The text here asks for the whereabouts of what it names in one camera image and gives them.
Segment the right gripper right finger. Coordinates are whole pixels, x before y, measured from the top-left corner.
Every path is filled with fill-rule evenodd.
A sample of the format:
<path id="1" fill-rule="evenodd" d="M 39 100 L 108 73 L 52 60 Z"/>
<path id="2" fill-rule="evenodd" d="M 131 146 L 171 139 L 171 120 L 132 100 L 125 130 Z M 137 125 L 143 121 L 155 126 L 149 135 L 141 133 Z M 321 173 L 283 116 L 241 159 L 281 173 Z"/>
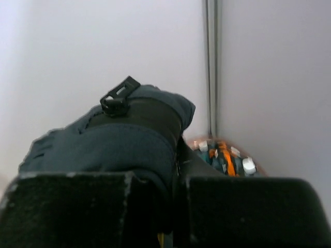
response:
<path id="1" fill-rule="evenodd" d="M 225 247 L 225 176 L 180 141 L 177 157 L 177 247 Z"/>

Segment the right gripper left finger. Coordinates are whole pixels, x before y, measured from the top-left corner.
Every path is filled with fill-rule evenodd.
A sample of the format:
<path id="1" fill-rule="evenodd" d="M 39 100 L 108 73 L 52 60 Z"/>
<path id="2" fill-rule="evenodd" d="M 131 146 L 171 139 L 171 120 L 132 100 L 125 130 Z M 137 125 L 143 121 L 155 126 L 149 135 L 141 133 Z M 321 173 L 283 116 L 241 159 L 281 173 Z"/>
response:
<path id="1" fill-rule="evenodd" d="M 136 175 L 127 196 L 126 247 L 173 247 L 173 209 L 156 186 Z"/>

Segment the camouflage patterned shorts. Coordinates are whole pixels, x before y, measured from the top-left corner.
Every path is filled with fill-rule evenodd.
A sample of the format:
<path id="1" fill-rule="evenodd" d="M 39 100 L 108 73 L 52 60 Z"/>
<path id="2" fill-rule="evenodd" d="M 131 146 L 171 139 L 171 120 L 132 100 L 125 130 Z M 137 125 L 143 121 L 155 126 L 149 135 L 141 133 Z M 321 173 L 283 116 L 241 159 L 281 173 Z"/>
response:
<path id="1" fill-rule="evenodd" d="M 263 177 L 267 173 L 248 153 L 222 138 L 198 137 L 188 146 L 213 169 L 230 177 Z"/>

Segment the black shorts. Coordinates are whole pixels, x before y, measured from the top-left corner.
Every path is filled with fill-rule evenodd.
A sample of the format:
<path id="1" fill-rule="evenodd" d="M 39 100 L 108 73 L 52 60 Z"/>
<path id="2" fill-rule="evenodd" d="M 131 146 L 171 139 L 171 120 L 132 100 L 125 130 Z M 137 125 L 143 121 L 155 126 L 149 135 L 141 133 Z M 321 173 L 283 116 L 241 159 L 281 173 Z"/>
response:
<path id="1" fill-rule="evenodd" d="M 19 172 L 128 170 L 169 197 L 177 144 L 194 112 L 187 98 L 129 76 L 77 121 L 33 141 Z"/>

